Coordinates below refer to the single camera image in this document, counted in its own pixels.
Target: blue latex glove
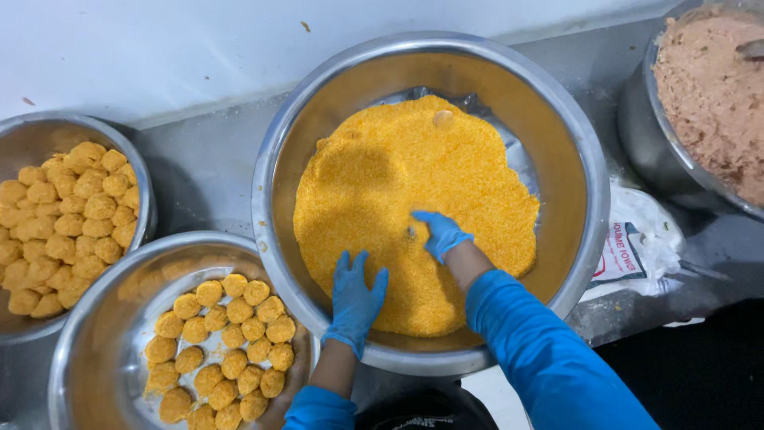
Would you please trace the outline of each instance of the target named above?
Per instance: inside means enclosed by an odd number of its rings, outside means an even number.
[[[465,240],[474,242],[473,235],[461,231],[456,222],[445,215],[438,212],[427,212],[426,210],[415,210],[411,215],[416,220],[427,223],[430,238],[425,244],[425,249],[437,258],[440,264],[444,264],[443,256],[449,249]]]
[[[390,275],[383,267],[377,273],[374,287],[369,291],[364,283],[364,264],[368,256],[368,252],[361,251],[351,268],[350,253],[342,251],[337,260],[332,287],[334,320],[321,338],[322,344],[326,339],[336,339],[350,345],[359,361],[364,355],[364,345],[371,325],[382,308]]]

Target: gloved hand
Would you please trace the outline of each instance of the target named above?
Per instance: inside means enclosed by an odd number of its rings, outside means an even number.
[[[366,337],[382,308],[390,275],[387,268],[383,267],[377,273],[374,287],[369,291],[364,283],[364,264],[368,256],[368,252],[361,251],[351,268],[350,253],[342,251],[337,260],[332,287],[334,320],[321,338],[322,344],[326,339],[336,339],[350,345],[358,360],[364,355]]]
[[[465,240],[474,242],[472,234],[461,231],[456,222],[445,215],[438,212],[427,212],[426,210],[414,210],[411,214],[416,220],[427,223],[430,238],[425,244],[425,249],[437,258],[440,264],[444,264],[443,256],[449,249]]]

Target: blue long-sleeve shirt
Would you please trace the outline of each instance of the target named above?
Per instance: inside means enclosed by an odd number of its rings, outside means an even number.
[[[511,275],[491,270],[467,293],[467,324],[485,339],[536,430],[658,429],[618,375]],[[284,428],[354,428],[355,404],[306,386]]]

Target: raw breaded ball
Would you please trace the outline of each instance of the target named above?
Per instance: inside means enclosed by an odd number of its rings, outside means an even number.
[[[6,205],[16,204],[27,196],[27,186],[19,181],[3,181],[0,184],[0,203]]]
[[[243,297],[234,298],[225,308],[228,320],[236,324],[243,323],[254,314],[254,309],[247,305]]]
[[[250,306],[262,303],[270,294],[268,284],[262,281],[251,281],[244,287],[244,300]]]
[[[223,361],[220,363],[220,370],[223,371],[223,376],[230,380],[235,380],[246,366],[247,353],[243,350],[235,349],[225,353]]]
[[[208,396],[215,386],[224,379],[225,376],[223,376],[223,372],[220,370],[220,365],[210,364],[199,369],[199,372],[194,376],[193,386],[199,395],[204,397]]]
[[[280,370],[276,370],[273,367],[266,370],[263,373],[262,379],[260,379],[260,391],[263,392],[263,396],[268,399],[281,394],[281,390],[284,388],[284,373]]]
[[[196,287],[196,300],[201,306],[212,308],[223,297],[223,287],[219,281],[204,281]]]
[[[112,223],[114,226],[126,226],[133,221],[135,221],[135,215],[133,215],[133,210],[129,207],[117,206],[117,209],[114,210],[114,215],[112,215]]]
[[[194,317],[186,321],[182,335],[190,344],[201,344],[207,340],[209,332],[204,328],[204,317]]]
[[[196,295],[190,292],[176,298],[173,303],[173,312],[182,320],[195,317],[201,310],[202,306],[196,301]]]
[[[21,288],[11,292],[8,310],[14,315],[29,315],[40,303],[40,295],[32,290]]]
[[[263,377],[263,370],[260,367],[249,365],[239,373],[236,378],[236,386],[239,389],[239,394],[246,396],[252,393],[260,386],[260,379]]]
[[[62,215],[54,224],[56,233],[61,236],[77,237],[83,234],[85,218],[78,213]]]
[[[122,247],[111,237],[98,239],[93,252],[108,264],[114,264],[122,257]]]
[[[236,388],[236,382],[231,380],[222,380],[215,388],[212,389],[207,396],[209,405],[216,411],[225,408],[230,405],[234,399],[238,396],[238,389]]]
[[[294,351],[290,344],[275,344],[268,353],[268,361],[276,370],[286,372],[294,363]]]
[[[146,381],[146,393],[166,393],[167,390],[178,385],[180,373],[175,370],[175,363],[167,361],[153,365],[148,371]]]
[[[244,294],[244,287],[247,286],[247,279],[242,275],[232,273],[226,276],[221,283],[225,289],[225,294],[230,295],[231,297],[240,297]]]
[[[256,389],[252,393],[244,396],[241,400],[241,404],[239,405],[241,419],[246,422],[252,422],[260,418],[267,407],[268,399],[263,396],[263,393],[259,389]]]
[[[239,324],[229,324],[225,326],[220,334],[223,343],[229,348],[238,348],[244,343],[244,335],[241,332]]]
[[[241,332],[249,341],[260,339],[265,334],[265,323],[257,318],[249,318],[241,323]]]
[[[218,430],[236,430],[241,422],[239,401],[234,400],[230,405],[218,411],[215,415],[215,426]]]
[[[207,311],[207,315],[204,316],[204,328],[208,331],[222,330],[227,321],[228,319],[225,316],[225,306],[215,305],[211,307],[209,311]]]
[[[257,318],[266,323],[275,321],[283,314],[284,303],[275,295],[270,296],[260,306],[257,306]]]
[[[152,363],[164,363],[175,357],[175,351],[178,349],[178,343],[175,339],[154,336],[146,345],[144,353],[146,360]]]
[[[9,265],[21,258],[23,248],[17,240],[3,240],[0,242],[0,265]]]
[[[88,203],[87,199],[83,199],[80,196],[71,195],[64,197],[61,203],[58,205],[58,209],[61,213],[82,213],[85,211],[85,205]]]
[[[159,404],[159,419],[174,424],[191,413],[191,395],[183,388],[173,388],[164,394]]]
[[[114,224],[111,220],[90,220],[85,219],[83,223],[83,234],[90,237],[107,237],[114,232]]]
[[[36,204],[53,203],[58,200],[58,193],[53,184],[37,182],[27,190],[27,199]]]
[[[126,165],[127,163],[127,157],[114,149],[109,149],[101,158],[101,165],[103,168],[111,172],[119,170],[120,167]]]
[[[261,337],[247,345],[247,358],[252,363],[260,363],[268,358],[268,353],[273,344],[267,337]]]
[[[18,181],[29,187],[37,182],[47,182],[47,176],[43,168],[28,166],[18,171]]]
[[[204,353],[199,347],[187,347],[180,351],[175,358],[175,370],[180,373],[191,373],[204,361]]]
[[[168,339],[176,339],[183,332],[185,321],[178,318],[174,312],[165,312],[154,323],[154,333]]]

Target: metal bowl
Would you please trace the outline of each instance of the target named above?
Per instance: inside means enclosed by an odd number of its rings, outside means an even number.
[[[175,299],[208,279],[229,273],[268,280],[251,239],[229,233],[191,232],[142,246],[119,260],[71,311],[53,353],[48,409],[53,430],[179,428],[159,420],[160,398],[142,398],[148,376],[143,351],[154,322]],[[258,428],[280,428],[292,397],[305,385],[319,348],[296,321],[295,363],[284,391],[271,400]],[[186,347],[185,341],[179,347]],[[219,362],[220,332],[202,345],[206,361]],[[192,387],[193,373],[181,377]],[[241,426],[256,428],[255,424]]]
[[[703,0],[683,2],[663,18],[678,19],[703,4]],[[664,30],[661,28],[650,38],[645,58],[626,82],[621,96],[618,131],[626,156],[648,185],[677,204],[715,213],[736,210],[764,221],[764,209],[739,197],[692,158],[666,118],[652,73]]]
[[[524,182],[538,186],[542,201],[538,259],[523,284],[564,318],[591,280],[606,233],[610,194],[599,141],[580,107],[544,70],[508,47],[459,33],[398,34],[352,47],[314,70],[281,106],[263,140],[252,190],[252,225],[276,289],[312,333],[325,332],[331,300],[310,277],[293,232],[299,180],[319,138],[358,110],[420,88],[462,99],[465,107],[477,97],[522,142],[532,173]],[[494,363],[466,327],[434,338],[372,330],[363,362],[420,376],[460,375]]]
[[[143,158],[127,138],[112,127],[89,116],[64,112],[40,112],[15,116],[0,122],[0,181],[15,179],[26,166],[39,166],[56,152],[68,152],[90,140],[107,149],[120,151],[132,164],[138,180],[140,212],[128,251],[137,249],[154,236],[157,208],[154,190]],[[10,294],[0,291],[0,345],[38,339],[61,329],[68,312],[38,320],[8,311]]]

